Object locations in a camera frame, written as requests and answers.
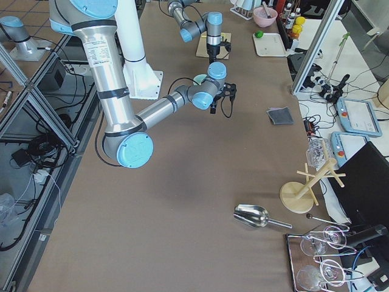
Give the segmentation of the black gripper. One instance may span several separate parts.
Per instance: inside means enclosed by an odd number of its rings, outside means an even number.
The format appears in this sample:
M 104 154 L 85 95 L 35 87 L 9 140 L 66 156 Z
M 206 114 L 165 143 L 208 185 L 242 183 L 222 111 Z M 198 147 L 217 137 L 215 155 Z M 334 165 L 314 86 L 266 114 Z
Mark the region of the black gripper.
M 217 93 L 213 98 L 213 102 L 210 105 L 210 113 L 215 114 L 217 108 L 217 102 L 221 98 L 228 97 L 230 99 L 231 104 L 234 103 L 236 95 L 236 85 L 234 83 L 225 83 L 220 93 Z
M 223 33 L 219 33 L 218 35 L 207 34 L 206 49 L 209 56 L 209 63 L 218 60 L 217 56 L 222 47 L 226 49 L 227 53 L 229 53 L 232 48 L 231 42 L 227 40 Z

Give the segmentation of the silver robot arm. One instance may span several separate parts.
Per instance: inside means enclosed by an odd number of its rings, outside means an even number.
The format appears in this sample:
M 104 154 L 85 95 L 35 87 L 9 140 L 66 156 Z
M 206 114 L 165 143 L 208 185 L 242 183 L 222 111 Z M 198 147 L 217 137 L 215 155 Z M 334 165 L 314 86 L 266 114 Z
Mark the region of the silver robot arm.
M 180 27 L 184 42 L 205 33 L 209 66 L 198 85 L 180 86 L 139 113 L 132 98 L 148 99 L 158 92 L 161 78 L 146 60 L 139 16 L 134 1 L 50 1 L 50 24 L 54 31 L 78 37 L 87 56 L 97 88 L 106 130 L 102 142 L 105 154 L 119 166 L 138 168 L 153 154 L 153 140 L 147 129 L 191 103 L 200 110 L 213 106 L 226 85 L 226 66 L 219 62 L 223 17 L 207 12 L 192 21 L 185 8 L 190 1 L 169 1 L 168 14 Z
M 231 51 L 231 43 L 222 37 L 223 15 L 221 12 L 206 12 L 193 21 L 185 13 L 185 8 L 193 7 L 195 1 L 168 1 L 168 14 L 180 27 L 183 42 L 191 42 L 202 33 L 207 33 L 206 50 L 209 63 L 223 60 Z

